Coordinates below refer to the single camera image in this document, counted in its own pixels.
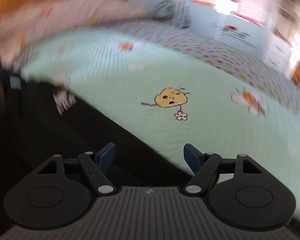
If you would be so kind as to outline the pastel floral pillow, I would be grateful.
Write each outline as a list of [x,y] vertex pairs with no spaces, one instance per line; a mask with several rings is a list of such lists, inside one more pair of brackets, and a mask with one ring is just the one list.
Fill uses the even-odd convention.
[[145,9],[124,0],[30,3],[0,19],[0,61],[4,67],[10,67],[29,44],[68,29],[145,16]]

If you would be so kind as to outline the black garment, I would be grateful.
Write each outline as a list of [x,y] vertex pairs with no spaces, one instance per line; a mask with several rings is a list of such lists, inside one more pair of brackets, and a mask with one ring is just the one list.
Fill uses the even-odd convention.
[[116,187],[179,186],[191,179],[62,85],[25,81],[0,63],[0,235],[11,227],[6,193],[54,154],[75,159],[114,143],[107,176]]

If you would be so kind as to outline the white wardrobe with glass doors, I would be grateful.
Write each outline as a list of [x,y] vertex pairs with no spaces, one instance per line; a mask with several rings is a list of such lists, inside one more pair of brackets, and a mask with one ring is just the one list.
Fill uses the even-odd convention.
[[231,45],[300,84],[300,0],[130,0],[149,17]]

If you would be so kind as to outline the mint green quilted bedspread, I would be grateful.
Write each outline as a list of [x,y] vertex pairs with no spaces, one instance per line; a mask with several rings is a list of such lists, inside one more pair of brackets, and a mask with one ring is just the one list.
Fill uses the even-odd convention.
[[300,92],[257,59],[186,29],[130,20],[34,42],[17,65],[27,79],[60,78],[185,172],[186,143],[251,156],[294,193],[300,221]]

